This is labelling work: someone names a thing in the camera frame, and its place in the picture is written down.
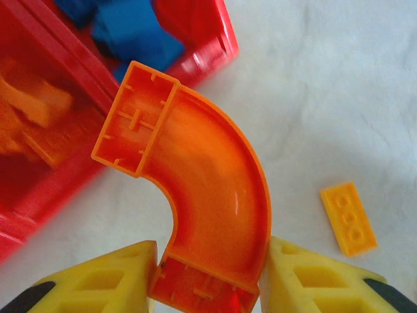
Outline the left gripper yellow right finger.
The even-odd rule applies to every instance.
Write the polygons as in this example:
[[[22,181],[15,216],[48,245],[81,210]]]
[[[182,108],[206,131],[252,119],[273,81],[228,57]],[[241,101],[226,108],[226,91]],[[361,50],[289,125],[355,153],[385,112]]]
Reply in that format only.
[[[415,312],[372,271],[272,237],[259,281],[263,312]]]

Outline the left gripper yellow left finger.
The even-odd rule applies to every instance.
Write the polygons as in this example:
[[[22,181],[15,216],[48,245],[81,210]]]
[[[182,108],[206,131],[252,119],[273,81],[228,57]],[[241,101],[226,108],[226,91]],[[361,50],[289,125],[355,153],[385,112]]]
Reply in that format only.
[[[2,312],[152,312],[156,241],[142,241],[46,276]]]

